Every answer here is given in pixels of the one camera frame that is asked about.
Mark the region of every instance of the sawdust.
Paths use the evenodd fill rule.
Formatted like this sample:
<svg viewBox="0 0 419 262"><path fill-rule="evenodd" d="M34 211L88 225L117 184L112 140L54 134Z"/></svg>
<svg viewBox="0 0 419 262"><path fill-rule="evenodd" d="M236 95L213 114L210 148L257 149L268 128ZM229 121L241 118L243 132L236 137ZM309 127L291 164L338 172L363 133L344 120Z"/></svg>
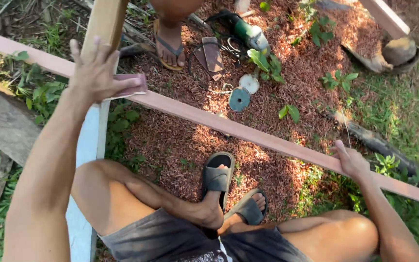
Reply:
<svg viewBox="0 0 419 262"><path fill-rule="evenodd" d="M318 108L337 108L342 95L338 90L325 90L317 79L325 72L333 72L337 68L344 72L350 71L351 63L340 47L341 41L353 43L359 40L358 45L370 46L371 43L365 43L365 39L375 41L380 38L375 30L377 26L363 19L353 9L340 16L330 16L338 23L334 29L338 37L322 48L315 46L308 36L299 45L292 47L290 43L293 39L310 25L300 19L291 22L286 17L286 12L297 10L297 3L272 2L271 10L265 13L259 10L260 2L252 1L251 9L257 10L257 13L245 18L245 21L258 25L265 32L271 51L282 63L281 74L287 84L261 81L260 89L251 97L249 107L240 113L230 110L229 95L218 95L205 89L220 91L224 83L237 87L242 75L253 72L254 64L242 63L236 67L236 61L223 52L223 62L228 73L217 82L207 75L195 57L190 58L195 78L186 70L170 72L146 58L131 62L127 67L134 72L147 74L151 90L212 113L222 111L238 123L326 152L331 141L340 136L333 123L319 115ZM231 6L232 1L207 1L197 13L200 17L208 17L220 8L230 9ZM210 34L202 33L188 24L183 26L187 57L193 51L192 46L201 43L202 36ZM278 118L278 111L286 104L298 107L300 123L294 124L289 118ZM143 154L147 164L162 168L159 177L161 187L192 202L201 200L201 169L207 157L218 151L233 153L237 168L230 186L227 209L250 189L262 188L269 200L269 218L265 222L288 218L286 210L298 202L299 190L311 167L310 164L250 142L237 138L226 139L223 134L205 126L156 110L142 110L141 121L135 123L131 130L134 135L128 140L126 158L138 152ZM316 143L313 142L313 135L328 137L330 140ZM190 167L182 164L180 159L195 165Z"/></svg>

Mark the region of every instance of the dark gray shorts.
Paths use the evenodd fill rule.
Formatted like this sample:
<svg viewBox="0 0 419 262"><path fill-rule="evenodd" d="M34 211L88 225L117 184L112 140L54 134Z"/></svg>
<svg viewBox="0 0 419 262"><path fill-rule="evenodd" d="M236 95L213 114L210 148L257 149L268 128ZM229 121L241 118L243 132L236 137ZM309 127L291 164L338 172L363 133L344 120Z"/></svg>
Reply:
<svg viewBox="0 0 419 262"><path fill-rule="evenodd" d="M110 235L100 237L118 261L228 261L218 239L211 240L184 219L159 209ZM235 262L311 262L277 228L221 237Z"/></svg>

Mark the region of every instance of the flip-flop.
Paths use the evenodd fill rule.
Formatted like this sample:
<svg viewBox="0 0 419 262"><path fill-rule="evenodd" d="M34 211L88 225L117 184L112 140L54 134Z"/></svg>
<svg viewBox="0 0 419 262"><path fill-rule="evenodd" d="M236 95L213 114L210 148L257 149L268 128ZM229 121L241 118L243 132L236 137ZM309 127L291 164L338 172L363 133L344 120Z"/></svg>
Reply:
<svg viewBox="0 0 419 262"><path fill-rule="evenodd" d="M153 22L153 30L154 30L154 37L155 37L155 39L161 45L163 45L168 51L170 51L174 56L178 57L183 52L183 44L181 43L181 45L179 46L179 48L177 50L175 50L174 48L172 48L171 45L169 45L168 43L166 43L166 41L164 39L162 39L162 38L160 38L158 36L158 29L159 29L159 19L156 19ZM163 60L163 58L160 57L159 54L158 54L158 57L159 57L159 60L161 61L161 64L165 68L170 69L172 71L182 71L183 67L181 67L181 66L176 66L176 67L171 66L165 60Z"/></svg>
<svg viewBox="0 0 419 262"><path fill-rule="evenodd" d="M218 168L221 164L227 166L227 168ZM235 160L231 153L217 152L208 158L201 172L203 177L201 199L205 197L208 190L221 191L219 205L223 212L226 209L227 195L232 174L234 173L234 165Z"/></svg>
<svg viewBox="0 0 419 262"><path fill-rule="evenodd" d="M265 197L265 209L260 211L257 202L252 198L254 194L261 193ZM240 214L247 221L248 225L259 225L268 211L268 198L263 190L254 188L250 190L241 200L235 204L229 212L224 215L224 220L235 213Z"/></svg>

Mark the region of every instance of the yellow flip-flop sole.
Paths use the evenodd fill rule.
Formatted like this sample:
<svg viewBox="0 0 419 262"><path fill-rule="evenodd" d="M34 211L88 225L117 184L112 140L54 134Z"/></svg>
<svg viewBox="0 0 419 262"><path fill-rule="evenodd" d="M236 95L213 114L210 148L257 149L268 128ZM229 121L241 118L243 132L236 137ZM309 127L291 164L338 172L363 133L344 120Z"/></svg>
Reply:
<svg viewBox="0 0 419 262"><path fill-rule="evenodd" d="M156 20L153 22L153 31L154 31L154 35L157 35L157 34L158 34L158 28L159 28L159 20L158 20L158 19L156 19ZM183 70L183 67L180 67L180 66L176 66L176 67L174 67L174 66L169 65L169 64L168 64L165 60L163 60L161 57L159 58L159 60L160 60L161 64L162 64L165 68L167 68L167 69L169 69L169 70L172 70L172 71L182 71L182 70Z"/></svg>

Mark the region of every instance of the grinding disc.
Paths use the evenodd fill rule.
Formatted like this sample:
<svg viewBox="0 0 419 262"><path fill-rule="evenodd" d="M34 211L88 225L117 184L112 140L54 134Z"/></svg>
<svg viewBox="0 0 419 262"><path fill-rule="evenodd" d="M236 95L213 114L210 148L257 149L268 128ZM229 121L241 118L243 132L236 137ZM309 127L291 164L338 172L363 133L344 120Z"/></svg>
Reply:
<svg viewBox="0 0 419 262"><path fill-rule="evenodd" d="M237 87L230 93L229 96L229 106L232 110L236 112L242 111L250 103L250 93L247 89L242 87Z"/></svg>
<svg viewBox="0 0 419 262"><path fill-rule="evenodd" d="M245 74L239 80L239 86L245 88L250 95L256 93L260 87L258 79L254 78L251 74Z"/></svg>

